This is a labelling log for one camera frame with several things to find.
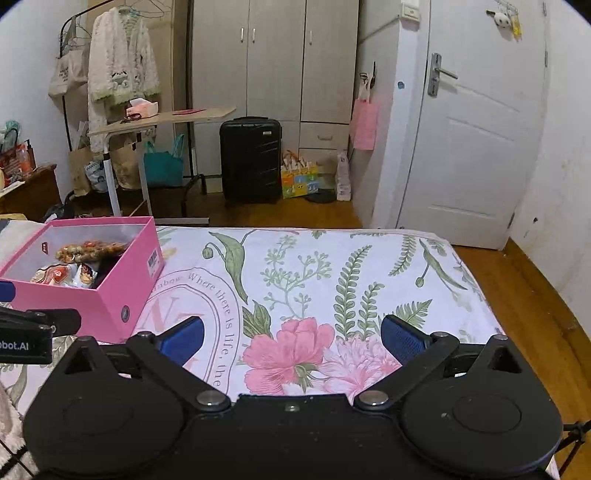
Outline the coated peanuts bag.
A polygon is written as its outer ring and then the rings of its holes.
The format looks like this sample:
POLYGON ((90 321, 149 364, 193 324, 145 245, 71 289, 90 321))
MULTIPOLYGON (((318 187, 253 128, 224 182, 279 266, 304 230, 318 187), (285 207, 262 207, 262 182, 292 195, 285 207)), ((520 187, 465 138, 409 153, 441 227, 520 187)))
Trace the coated peanuts bag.
POLYGON ((120 242, 85 241, 61 247, 55 253, 55 259, 66 264, 93 263, 119 256, 126 249, 127 245, 120 242))

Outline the white door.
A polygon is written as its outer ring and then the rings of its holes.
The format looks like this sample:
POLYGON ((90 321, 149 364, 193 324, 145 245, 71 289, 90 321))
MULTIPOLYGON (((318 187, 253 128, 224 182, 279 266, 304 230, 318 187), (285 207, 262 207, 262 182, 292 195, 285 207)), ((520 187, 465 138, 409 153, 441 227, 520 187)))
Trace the white door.
POLYGON ((539 1, 433 1, 417 140, 401 228, 501 249, 538 155, 546 22, 539 1), (458 76, 428 95, 433 53, 458 76))

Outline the wooden rolling side table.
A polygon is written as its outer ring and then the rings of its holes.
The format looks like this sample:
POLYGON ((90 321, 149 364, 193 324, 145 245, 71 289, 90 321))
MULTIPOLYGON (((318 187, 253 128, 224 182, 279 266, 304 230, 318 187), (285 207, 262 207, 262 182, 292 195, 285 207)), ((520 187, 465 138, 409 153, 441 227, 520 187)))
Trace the wooden rolling side table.
POLYGON ((156 218, 155 223, 159 226, 206 226, 209 218, 189 217, 187 215, 187 197, 190 189, 201 182, 201 193, 207 193, 205 176, 202 174, 191 175, 190 180, 183 184, 183 159, 181 158, 184 148, 184 136, 176 137, 172 150, 158 152, 155 146, 147 140, 146 133, 150 128, 155 129, 160 124, 204 124, 217 121, 235 112, 236 107, 218 107, 197 109, 195 111, 161 112, 147 119, 121 120, 120 122, 98 128, 88 133, 90 140, 104 140, 103 144, 103 166, 106 177, 107 191, 109 194, 111 210, 116 217, 121 216, 118 196, 116 193, 117 180, 114 174, 114 152, 110 151, 110 139, 123 134, 135 135, 135 157, 138 160, 139 181, 142 191, 143 203, 149 214, 152 208, 149 198, 149 181, 153 187, 172 188, 182 192, 180 201, 181 216, 178 218, 156 218))

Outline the canvas tote bag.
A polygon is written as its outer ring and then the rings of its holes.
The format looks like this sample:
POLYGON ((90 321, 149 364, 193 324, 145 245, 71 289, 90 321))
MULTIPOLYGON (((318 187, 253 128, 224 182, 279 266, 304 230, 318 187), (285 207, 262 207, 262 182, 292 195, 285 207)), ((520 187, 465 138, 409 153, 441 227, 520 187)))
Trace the canvas tote bag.
POLYGON ((57 59, 49 84, 51 98, 64 96, 87 83, 88 50, 74 49, 57 59))

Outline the pink paper bag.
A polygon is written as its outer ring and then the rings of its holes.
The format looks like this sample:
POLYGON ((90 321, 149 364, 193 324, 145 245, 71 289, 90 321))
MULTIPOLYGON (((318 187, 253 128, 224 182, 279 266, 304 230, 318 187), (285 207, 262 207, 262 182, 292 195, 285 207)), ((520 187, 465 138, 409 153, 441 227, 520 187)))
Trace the pink paper bag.
POLYGON ((377 139, 379 107, 369 101, 356 99, 349 124, 349 138, 353 149, 373 151, 377 139))

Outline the brown paper bag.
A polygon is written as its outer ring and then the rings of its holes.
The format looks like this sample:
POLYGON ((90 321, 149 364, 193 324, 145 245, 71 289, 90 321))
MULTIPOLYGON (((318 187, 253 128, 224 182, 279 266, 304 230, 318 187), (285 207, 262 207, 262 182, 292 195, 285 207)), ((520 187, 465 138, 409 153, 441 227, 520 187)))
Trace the brown paper bag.
POLYGON ((68 154, 68 162, 75 197, 100 190, 101 163, 94 158, 89 147, 71 151, 68 154))

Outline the beige noodle package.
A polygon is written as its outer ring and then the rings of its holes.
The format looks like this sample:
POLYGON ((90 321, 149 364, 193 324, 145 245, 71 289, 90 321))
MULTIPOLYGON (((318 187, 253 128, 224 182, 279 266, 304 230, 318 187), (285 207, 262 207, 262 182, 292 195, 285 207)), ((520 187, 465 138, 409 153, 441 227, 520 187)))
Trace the beige noodle package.
POLYGON ((97 272, 88 264, 53 264, 38 269, 31 282, 49 286, 90 289, 97 272))

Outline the white knitted cardigan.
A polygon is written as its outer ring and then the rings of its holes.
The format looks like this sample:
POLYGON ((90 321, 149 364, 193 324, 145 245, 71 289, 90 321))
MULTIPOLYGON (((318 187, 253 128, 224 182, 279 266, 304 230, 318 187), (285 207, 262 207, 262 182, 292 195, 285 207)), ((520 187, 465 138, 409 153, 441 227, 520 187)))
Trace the white knitted cardigan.
POLYGON ((109 110, 135 98, 160 93, 149 31, 129 7, 113 7, 96 17, 88 57, 88 126, 107 125, 109 110))

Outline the pink cardboard box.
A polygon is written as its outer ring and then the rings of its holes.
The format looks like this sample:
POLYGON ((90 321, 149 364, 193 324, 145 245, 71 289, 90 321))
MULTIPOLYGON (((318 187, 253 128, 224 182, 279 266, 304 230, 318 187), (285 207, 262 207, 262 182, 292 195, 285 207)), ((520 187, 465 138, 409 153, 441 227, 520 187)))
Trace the pink cardboard box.
POLYGON ((54 220, 40 228, 1 265, 14 286, 18 310, 75 309, 81 335, 117 343, 129 337, 164 266, 154 219, 102 217, 54 220), (96 288, 35 284, 37 270, 56 261, 58 249, 85 241, 127 246, 96 288))

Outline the white wardrobe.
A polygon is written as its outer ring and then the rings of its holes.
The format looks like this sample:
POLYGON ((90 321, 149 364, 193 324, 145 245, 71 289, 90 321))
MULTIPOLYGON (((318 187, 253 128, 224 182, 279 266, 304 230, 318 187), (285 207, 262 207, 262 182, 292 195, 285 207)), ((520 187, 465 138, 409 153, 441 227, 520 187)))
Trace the white wardrobe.
POLYGON ((281 147, 331 185, 349 144, 359 16, 356 1, 193 2, 193 106, 279 121, 281 147))

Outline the black suitcase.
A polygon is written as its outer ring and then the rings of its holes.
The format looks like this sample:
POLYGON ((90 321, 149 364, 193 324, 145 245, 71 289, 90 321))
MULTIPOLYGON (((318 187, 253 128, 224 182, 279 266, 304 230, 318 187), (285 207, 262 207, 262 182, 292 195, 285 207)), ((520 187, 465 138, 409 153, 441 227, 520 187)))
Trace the black suitcase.
POLYGON ((222 193, 226 203, 264 204, 280 199, 283 127, 267 117, 246 116, 219 128, 222 193))

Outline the black clothes rack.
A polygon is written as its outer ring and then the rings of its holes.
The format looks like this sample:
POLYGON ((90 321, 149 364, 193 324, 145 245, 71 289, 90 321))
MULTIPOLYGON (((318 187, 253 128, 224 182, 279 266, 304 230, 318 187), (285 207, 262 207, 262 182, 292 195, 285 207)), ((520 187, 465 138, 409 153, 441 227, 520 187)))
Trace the black clothes rack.
MULTIPOLYGON (((98 180, 104 174, 99 161, 98 147, 106 145, 106 134, 98 140, 89 138, 86 130, 78 140, 89 144, 71 145, 64 96, 86 85, 89 130, 120 120, 129 101, 142 98, 158 103, 159 113, 172 111, 173 94, 173 20, 175 1, 138 1, 140 7, 155 4, 154 9, 125 6, 113 1, 108 10, 93 16, 89 38, 82 46, 74 46, 74 36, 65 35, 61 40, 62 55, 57 59, 49 86, 49 96, 61 98, 64 123, 70 152, 69 172, 76 196, 91 191, 90 173, 97 173, 98 180)), ((111 154, 115 185, 123 190, 140 190, 137 160, 131 155, 131 147, 115 149, 111 154)))

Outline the pink tissue box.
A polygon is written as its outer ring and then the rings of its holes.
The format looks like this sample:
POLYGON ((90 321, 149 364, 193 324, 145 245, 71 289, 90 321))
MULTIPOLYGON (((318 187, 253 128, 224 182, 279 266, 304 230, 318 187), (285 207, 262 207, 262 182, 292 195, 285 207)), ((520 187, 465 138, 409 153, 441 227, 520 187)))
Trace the pink tissue box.
POLYGON ((159 105, 157 102, 151 102, 144 98, 135 98, 129 101, 129 106, 125 110, 125 118, 129 120, 139 120, 151 118, 158 114, 159 105))

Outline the dark wooden nightstand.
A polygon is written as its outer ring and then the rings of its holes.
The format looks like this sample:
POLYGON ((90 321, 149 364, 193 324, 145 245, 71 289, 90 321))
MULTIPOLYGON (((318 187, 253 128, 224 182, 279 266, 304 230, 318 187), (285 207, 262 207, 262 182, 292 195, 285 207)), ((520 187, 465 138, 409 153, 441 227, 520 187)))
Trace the dark wooden nightstand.
POLYGON ((37 168, 22 185, 1 196, 1 214, 22 214, 42 222, 50 208, 61 205, 55 164, 37 168))

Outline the teal tote bag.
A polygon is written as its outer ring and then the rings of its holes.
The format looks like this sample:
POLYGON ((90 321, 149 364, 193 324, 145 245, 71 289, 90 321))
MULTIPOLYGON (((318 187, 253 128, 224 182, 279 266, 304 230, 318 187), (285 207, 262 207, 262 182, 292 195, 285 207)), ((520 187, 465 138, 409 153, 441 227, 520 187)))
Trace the teal tote bag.
POLYGON ((155 187, 179 187, 183 181, 184 134, 175 137, 171 151, 160 151, 145 142, 143 165, 147 184, 155 187))

